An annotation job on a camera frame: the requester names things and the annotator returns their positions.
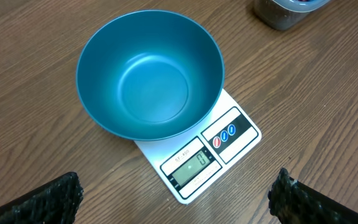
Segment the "brown tabletop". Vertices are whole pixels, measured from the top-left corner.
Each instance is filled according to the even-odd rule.
[[[76,94],[91,35],[150,8],[212,34],[225,89],[263,135],[188,206]],[[331,1],[285,32],[258,20],[249,0],[0,0],[0,205],[76,171],[85,189],[77,223],[278,223],[267,192],[281,167],[358,212],[358,0]]]

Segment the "bowl rim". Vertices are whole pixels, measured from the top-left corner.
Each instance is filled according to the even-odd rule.
[[[134,137],[131,137],[131,136],[126,136],[125,134],[120,134],[120,133],[117,133],[107,127],[105,127],[105,125],[103,125],[102,123],[100,123],[91,113],[90,111],[88,110],[88,108],[86,107],[86,105],[84,104],[83,100],[82,100],[82,97],[81,97],[81,94],[80,94],[80,89],[78,88],[78,69],[80,67],[80,62],[81,62],[81,59],[82,59],[82,56],[84,54],[84,51],[86,49],[86,47],[88,46],[88,44],[92,41],[92,39],[98,34],[98,32],[100,32],[103,28],[105,28],[106,26],[110,25],[110,23],[113,23],[114,21],[120,19],[120,18],[123,18],[123,17],[126,17],[126,16],[129,16],[129,15],[133,15],[133,14],[137,14],[137,13],[144,13],[144,12],[164,12],[164,13],[169,13],[169,14],[174,14],[176,16],[180,16],[184,19],[187,19],[189,21],[191,21],[192,23],[196,24],[198,27],[200,27],[201,29],[204,30],[205,33],[208,34],[209,38],[213,41],[213,43],[215,44],[215,47],[216,49],[218,50],[219,52],[219,56],[221,58],[221,66],[222,66],[222,82],[221,82],[221,87],[220,87],[220,90],[219,90],[219,93],[218,95],[216,96],[216,99],[214,101],[214,103],[211,105],[210,109],[208,110],[208,112],[206,114],[204,114],[204,116],[202,116],[197,122],[193,123],[191,126],[189,126],[188,128],[178,132],[178,133],[175,133],[175,134],[171,134],[169,136],[165,136],[165,137],[161,137],[161,138],[153,138],[153,139],[142,139],[142,138],[134,138]],[[163,140],[163,139],[168,139],[168,138],[172,138],[174,136],[177,136],[179,134],[182,134],[182,133],[185,133],[186,131],[190,130],[191,128],[194,128],[197,124],[199,124],[202,120],[204,120],[205,117],[207,117],[207,115],[210,114],[210,112],[212,111],[212,109],[214,108],[216,102],[218,101],[221,93],[222,93],[222,89],[223,89],[223,86],[224,86],[224,76],[225,76],[225,72],[224,72],[224,60],[223,60],[223,55],[222,55],[222,52],[221,52],[221,49],[219,48],[219,45],[216,43],[215,39],[213,38],[213,36],[203,27],[201,26],[199,23],[197,23],[196,21],[194,21],[193,19],[187,17],[187,16],[184,16],[183,14],[180,14],[180,13],[177,13],[177,12],[173,12],[173,11],[168,11],[168,10],[161,10],[161,9],[146,9],[146,10],[139,10],[139,11],[134,11],[134,12],[129,12],[127,14],[123,14],[121,16],[118,16],[116,18],[114,18],[113,20],[109,21],[108,23],[106,23],[105,25],[103,25],[101,28],[99,28],[89,39],[88,41],[86,42],[86,44],[84,45],[82,51],[81,51],[81,54],[80,54],[80,57],[78,58],[78,62],[77,62],[77,66],[76,66],[76,72],[75,72],[75,84],[76,84],[76,90],[77,90],[77,95],[81,101],[81,104],[82,106],[84,107],[86,113],[92,118],[92,120],[98,124],[99,126],[101,126],[103,129],[105,129],[106,131],[112,133],[112,134],[115,134],[116,136],[119,136],[119,137],[122,137],[122,138],[125,138],[125,139],[130,139],[130,140],[134,140],[134,141],[159,141],[159,140]]]

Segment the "plastic container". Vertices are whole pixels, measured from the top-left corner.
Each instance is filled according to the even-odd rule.
[[[287,30],[329,0],[254,0],[254,11],[266,24]]]

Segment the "bowl bottom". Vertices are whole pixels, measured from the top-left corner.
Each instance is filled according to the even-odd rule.
[[[169,57],[143,55],[127,63],[121,75],[123,108],[146,123],[166,122],[188,101],[189,89],[185,70]]]

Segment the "red button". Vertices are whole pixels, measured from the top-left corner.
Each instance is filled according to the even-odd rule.
[[[221,139],[219,137],[215,137],[214,141],[213,141],[214,147],[218,148],[219,146],[221,146]]]

